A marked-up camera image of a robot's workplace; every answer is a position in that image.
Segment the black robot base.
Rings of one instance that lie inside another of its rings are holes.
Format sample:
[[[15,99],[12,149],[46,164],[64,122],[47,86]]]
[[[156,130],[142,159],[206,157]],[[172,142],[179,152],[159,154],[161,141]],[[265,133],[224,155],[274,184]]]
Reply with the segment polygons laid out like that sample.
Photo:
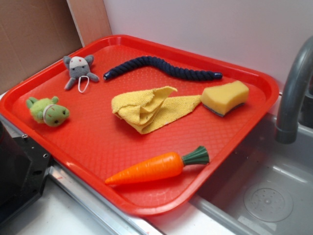
[[[31,137],[12,137],[0,125],[1,225],[42,196],[50,164],[51,154]]]

